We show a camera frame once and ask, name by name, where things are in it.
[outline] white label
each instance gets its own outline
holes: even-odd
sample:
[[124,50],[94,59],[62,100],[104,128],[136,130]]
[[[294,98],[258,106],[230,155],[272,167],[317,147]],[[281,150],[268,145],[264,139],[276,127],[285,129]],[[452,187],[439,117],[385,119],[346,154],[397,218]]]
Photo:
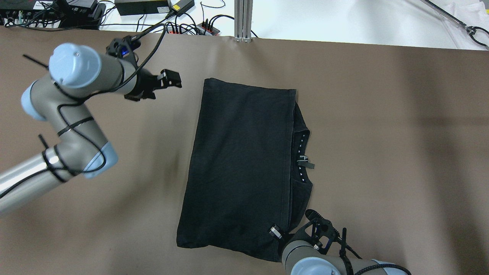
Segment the white label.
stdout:
[[158,7],[158,13],[167,13],[167,12],[170,12],[170,8],[169,7]]
[[44,10],[47,6],[52,5],[53,1],[36,1],[34,4],[33,10]]

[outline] black pants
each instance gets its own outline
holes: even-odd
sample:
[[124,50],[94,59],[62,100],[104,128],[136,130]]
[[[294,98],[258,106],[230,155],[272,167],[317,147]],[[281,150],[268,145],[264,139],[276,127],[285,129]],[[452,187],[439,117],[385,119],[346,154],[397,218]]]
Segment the black pants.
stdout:
[[212,245],[280,261],[268,230],[294,229],[312,188],[298,165],[309,130],[295,94],[205,80],[179,247]]

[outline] black box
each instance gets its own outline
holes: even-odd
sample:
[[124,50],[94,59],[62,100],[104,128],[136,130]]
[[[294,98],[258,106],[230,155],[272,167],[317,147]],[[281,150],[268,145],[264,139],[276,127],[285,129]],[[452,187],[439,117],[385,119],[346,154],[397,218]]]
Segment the black box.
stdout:
[[115,0],[120,15],[167,13],[167,0]]

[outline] brown table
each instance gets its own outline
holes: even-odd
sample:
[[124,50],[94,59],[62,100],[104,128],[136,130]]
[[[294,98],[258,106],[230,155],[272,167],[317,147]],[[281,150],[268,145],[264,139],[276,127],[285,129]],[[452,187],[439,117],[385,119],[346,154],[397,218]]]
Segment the brown table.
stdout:
[[[22,92],[64,42],[103,52],[104,31],[0,29],[0,171],[56,134]],[[143,59],[157,35],[142,39]],[[167,35],[147,68],[182,89],[135,103],[87,104],[119,163],[77,177],[0,220],[0,274],[283,274],[278,263],[214,247],[182,249],[178,219],[203,81],[298,90],[316,169],[309,206],[365,258],[413,274],[489,271],[489,63],[483,51]]]

